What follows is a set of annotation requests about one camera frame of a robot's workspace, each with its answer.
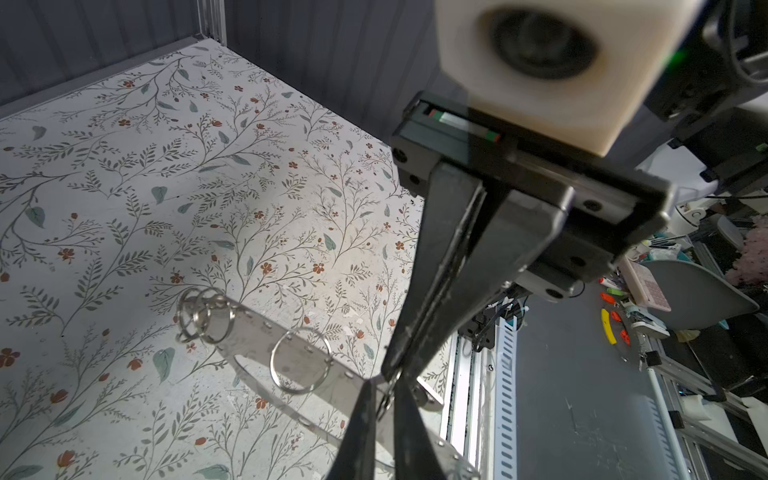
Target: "metal binder ring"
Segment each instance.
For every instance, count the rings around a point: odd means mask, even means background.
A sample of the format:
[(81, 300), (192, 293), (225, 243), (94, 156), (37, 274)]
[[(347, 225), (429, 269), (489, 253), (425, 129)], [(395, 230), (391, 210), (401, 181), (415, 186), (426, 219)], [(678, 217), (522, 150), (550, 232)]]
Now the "metal binder ring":
[(196, 286), (189, 287), (188, 289), (186, 289), (181, 293), (181, 297), (179, 297), (179, 301), (176, 304), (176, 319), (179, 322), (179, 330), (181, 330), (179, 334), (176, 335), (176, 339), (182, 343), (187, 343), (192, 340), (200, 338), (199, 333), (189, 333), (189, 331), (187, 331), (187, 326), (189, 324), (184, 323), (184, 304), (187, 301), (187, 297), (189, 296), (190, 293), (199, 292), (199, 291), (200, 289), (197, 288)]
[(272, 381), (275, 383), (275, 385), (277, 385), (277, 388), (279, 388), (279, 389), (283, 390), (285, 393), (289, 393), (291, 395), (303, 395), (305, 393), (312, 392), (314, 389), (316, 389), (317, 387), (322, 385), (323, 381), (328, 376), (328, 373), (331, 371), (331, 365), (333, 364), (333, 361), (331, 360), (331, 358), (328, 358), (326, 360), (326, 369), (323, 372), (323, 376), (320, 377), (320, 379), (317, 380), (316, 382), (314, 382), (312, 385), (307, 386), (307, 387), (305, 387), (303, 389), (291, 389), (291, 388), (286, 387), (285, 385), (282, 384), (282, 382), (280, 381), (280, 377), (277, 375), (277, 370), (275, 370), (275, 355), (277, 354), (277, 347), (280, 346), (280, 344), (281, 344), (281, 342), (283, 340), (290, 339), (291, 336), (294, 333), (299, 332), (301, 330), (309, 330), (310, 332), (314, 332), (318, 337), (320, 337), (320, 339), (323, 341), (323, 343), (326, 344), (326, 349), (328, 350), (328, 357), (331, 357), (331, 344), (328, 342), (328, 339), (326, 338), (326, 336), (324, 336), (322, 333), (320, 333), (319, 331), (315, 330), (314, 328), (309, 328), (308, 326), (299, 326), (299, 327), (297, 327), (295, 329), (290, 329), (290, 330), (286, 331), (277, 340), (277, 343), (275, 343), (275, 346), (272, 347), (272, 352), (271, 352), (271, 355), (270, 355), (270, 375), (272, 376)]
[[(204, 295), (209, 291), (216, 293), (216, 295), (212, 296), (211, 298), (204, 299)], [(184, 323), (184, 305), (187, 302), (187, 297), (192, 292), (197, 292), (197, 296), (194, 299), (194, 311), (191, 313), (190, 322)], [(213, 302), (218, 302), (220, 304), (211, 306), (211, 303)], [(227, 331), (222, 335), (222, 337), (220, 339), (214, 339), (210, 335), (206, 334), (206, 330), (210, 324), (210, 318), (211, 314), (213, 313), (213, 309), (221, 306), (226, 306), (226, 308), (229, 310), (229, 323), (227, 324)], [(177, 339), (182, 343), (187, 343), (198, 338), (202, 339), (206, 343), (210, 343), (211, 345), (221, 343), (224, 339), (227, 338), (230, 332), (232, 332), (236, 313), (235, 309), (236, 307), (233, 305), (233, 302), (224, 296), (224, 292), (221, 289), (208, 287), (201, 290), (196, 286), (192, 286), (186, 289), (182, 292), (176, 308), (176, 315), (179, 321), (179, 329), (181, 330), (181, 332), (177, 335)], [(204, 318), (200, 318), (200, 313), (203, 311), (206, 312), (206, 316)], [(196, 330), (195, 333), (189, 333), (187, 330), (187, 327), (190, 324), (194, 326)]]

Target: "ring binder mechanism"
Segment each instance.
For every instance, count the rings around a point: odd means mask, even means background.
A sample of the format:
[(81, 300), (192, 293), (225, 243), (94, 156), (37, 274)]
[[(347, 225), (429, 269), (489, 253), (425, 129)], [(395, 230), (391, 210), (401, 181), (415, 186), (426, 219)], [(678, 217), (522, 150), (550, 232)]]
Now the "ring binder mechanism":
[[(286, 329), (217, 288), (191, 287), (183, 291), (176, 315), (180, 342), (200, 339), (215, 346), (246, 386), (339, 448), (344, 432), (340, 425), (342, 421), (350, 422), (368, 379), (336, 361), (328, 339), (320, 331), (304, 326)], [(376, 388), (379, 409), (376, 466), (394, 472), (394, 409), (389, 408), (394, 403), (393, 389), (381, 375), (370, 380)], [(422, 379), (418, 379), (412, 393), (421, 409), (442, 411), (440, 395)], [(479, 476), (450, 443), (429, 430), (427, 434), (442, 470), (449, 475), (453, 472), (449, 478)]]

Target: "metal plate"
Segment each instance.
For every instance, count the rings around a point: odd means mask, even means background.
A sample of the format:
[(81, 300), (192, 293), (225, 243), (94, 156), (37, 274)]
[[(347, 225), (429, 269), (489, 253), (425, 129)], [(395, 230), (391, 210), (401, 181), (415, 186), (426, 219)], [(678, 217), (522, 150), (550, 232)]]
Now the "metal plate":
[[(273, 406), (282, 413), (288, 415), (305, 426), (315, 435), (327, 441), (329, 444), (339, 447), (341, 438), (318, 425), (312, 419), (294, 408), (290, 402), (290, 396), (281, 394), (275, 385), (268, 380), (257, 378), (246, 368), (244, 359), (254, 361), (267, 367), (270, 364), (270, 356), (273, 347), (283, 334), (288, 330), (281, 325), (268, 320), (246, 307), (230, 301), (234, 311), (233, 324), (231, 332), (221, 342), (217, 344), (220, 354), (234, 368), (235, 373), (250, 389), (264, 397)], [(195, 307), (195, 299), (189, 298), (185, 305), (188, 309)], [(220, 338), (222, 332), (229, 328), (230, 312), (224, 308), (213, 308), (210, 311), (210, 318), (207, 321), (207, 331), (213, 338)], [(332, 406), (346, 418), (352, 415), (355, 401), (357, 400), (362, 384), (366, 381), (356, 372), (344, 366), (341, 362), (333, 360), (322, 348), (318, 348), (312, 343), (306, 341), (298, 335), (292, 335), (290, 339), (285, 339), (278, 350), (276, 357), (276, 370), (278, 373), (290, 382), (300, 386), (308, 386), (315, 383), (323, 374), (325, 365), (330, 361), (330, 369), (327, 377), (307, 396), (296, 397), (316, 397), (315, 400), (322, 400), (329, 406)], [(380, 401), (387, 389), (387, 384), (379, 377), (377, 385), (378, 399)], [(429, 408), (433, 411), (442, 411), (442, 400), (432, 398), (428, 402)], [(376, 428), (376, 441), (386, 450), (389, 455), (394, 455), (394, 425), (393, 410), (389, 409), (379, 420)], [(435, 453), (445, 472), (452, 472), (451, 478), (474, 478), (479, 473), (474, 466), (469, 464), (457, 451), (439, 438), (434, 432), (428, 430), (429, 438), (435, 445)], [(390, 462), (383, 462), (377, 459), (376, 464), (386, 471), (393, 471), (393, 465)]]

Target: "gray chair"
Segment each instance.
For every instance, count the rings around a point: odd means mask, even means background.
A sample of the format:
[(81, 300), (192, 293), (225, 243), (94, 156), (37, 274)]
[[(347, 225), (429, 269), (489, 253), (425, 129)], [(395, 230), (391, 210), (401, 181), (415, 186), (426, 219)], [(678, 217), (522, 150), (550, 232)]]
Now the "gray chair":
[(751, 298), (701, 265), (681, 260), (654, 260), (643, 265), (652, 272), (672, 307), (671, 312), (650, 312), (669, 329), (704, 329), (759, 309)]

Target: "camera lens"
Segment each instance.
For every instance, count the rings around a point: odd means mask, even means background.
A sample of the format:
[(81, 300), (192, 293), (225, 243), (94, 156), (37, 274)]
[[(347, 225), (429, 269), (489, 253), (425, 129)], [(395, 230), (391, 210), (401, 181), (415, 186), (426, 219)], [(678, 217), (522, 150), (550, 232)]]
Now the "camera lens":
[(504, 61), (536, 78), (573, 77), (589, 67), (597, 54), (594, 42), (576, 27), (542, 12), (502, 12), (491, 37)]

